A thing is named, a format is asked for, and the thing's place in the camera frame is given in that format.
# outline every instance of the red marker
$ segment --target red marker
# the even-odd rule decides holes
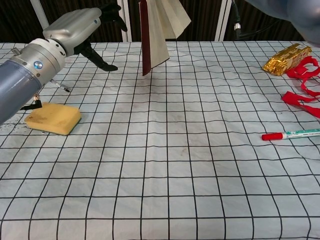
[[[298,139],[320,136],[320,129],[311,129],[304,131],[287,131],[262,135],[263,141],[282,140],[282,139]]]

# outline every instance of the gold foil package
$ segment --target gold foil package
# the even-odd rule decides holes
[[[263,70],[276,76],[296,67],[312,52],[311,47],[296,43],[274,55],[264,66]]]

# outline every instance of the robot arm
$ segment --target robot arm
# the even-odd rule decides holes
[[[90,37],[106,22],[116,22],[123,31],[120,6],[108,4],[68,12],[43,31],[45,39],[35,39],[0,65],[0,125],[10,119],[65,67],[65,58],[82,54],[104,71],[118,68],[107,64],[91,47]],[[41,107],[41,102],[25,109]]]
[[[320,47],[320,0],[246,1],[267,15],[292,22],[307,42]],[[15,49],[15,55],[0,65],[0,125],[65,67],[66,57],[82,54],[104,71],[117,70],[92,49],[90,36],[105,22],[116,22],[127,31],[120,9],[113,3],[66,13],[44,30],[45,40],[36,39],[21,52]]]

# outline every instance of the white tablecloth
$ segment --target white tablecloth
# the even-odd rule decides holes
[[[291,44],[168,42],[146,76],[140,43],[94,44],[115,72],[68,58],[72,92],[40,96],[80,108],[72,133],[0,126],[1,240],[320,239],[320,137],[261,140],[320,128],[281,99],[301,82],[261,69]]]

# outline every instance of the red fabric strap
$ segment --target red fabric strap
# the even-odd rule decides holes
[[[314,71],[308,71],[308,69],[305,67],[306,64],[313,64],[313,66],[317,67],[317,69]],[[309,94],[310,96],[312,96],[312,98],[301,96],[288,91],[282,97],[282,100],[289,105],[301,107],[302,109],[312,114],[313,116],[320,118],[320,108],[311,107],[311,106],[303,105],[300,103],[300,101],[305,103],[310,103],[312,101],[317,100],[316,98],[317,96],[320,96],[320,92],[309,90],[306,86],[306,82],[308,81],[308,79],[320,74],[320,67],[319,67],[318,61],[311,56],[307,56],[300,62],[300,64],[297,67],[291,68],[286,72],[286,74],[290,78],[302,79],[303,82],[301,84],[301,89],[307,94]]]

